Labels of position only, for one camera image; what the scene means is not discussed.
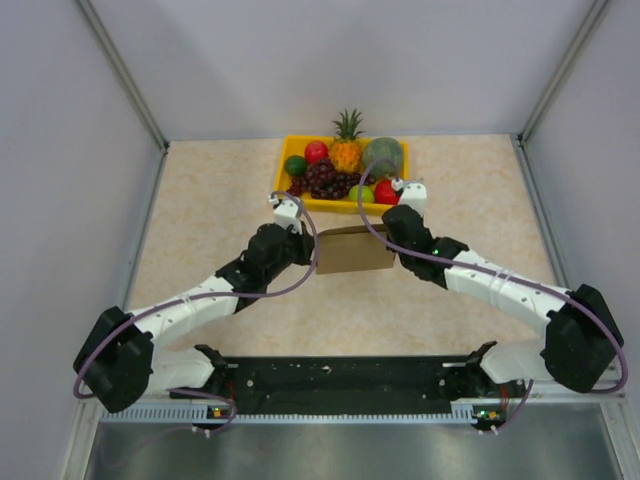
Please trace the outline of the brown cardboard box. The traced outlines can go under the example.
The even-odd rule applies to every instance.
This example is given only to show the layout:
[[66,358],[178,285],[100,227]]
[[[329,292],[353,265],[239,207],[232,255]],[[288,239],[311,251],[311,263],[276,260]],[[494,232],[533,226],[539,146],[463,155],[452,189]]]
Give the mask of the brown cardboard box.
[[389,269],[396,258],[365,225],[325,230],[318,245],[318,275]]

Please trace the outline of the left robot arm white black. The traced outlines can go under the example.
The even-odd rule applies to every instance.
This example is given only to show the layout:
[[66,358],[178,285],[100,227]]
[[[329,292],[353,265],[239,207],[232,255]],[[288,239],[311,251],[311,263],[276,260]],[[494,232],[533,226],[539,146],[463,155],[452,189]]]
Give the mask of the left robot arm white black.
[[313,271],[317,241],[317,230],[308,223],[300,228],[264,224],[239,257],[196,287],[141,310],[104,310],[73,362],[74,396],[97,398],[108,412],[118,413],[145,395],[220,395],[229,375],[217,350],[197,344],[169,352],[167,345],[198,326],[273,297],[268,287],[288,267]]

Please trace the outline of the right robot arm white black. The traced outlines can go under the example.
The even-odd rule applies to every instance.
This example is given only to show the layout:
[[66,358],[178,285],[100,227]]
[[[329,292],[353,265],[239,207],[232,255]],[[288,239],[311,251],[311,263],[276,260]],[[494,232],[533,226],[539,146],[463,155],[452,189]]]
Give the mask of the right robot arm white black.
[[553,380],[591,393],[624,340],[602,293],[536,283],[484,259],[466,244],[435,237],[407,205],[382,216],[401,264],[423,281],[472,296],[523,322],[536,339],[491,344],[467,370],[469,388],[487,396],[514,380]]

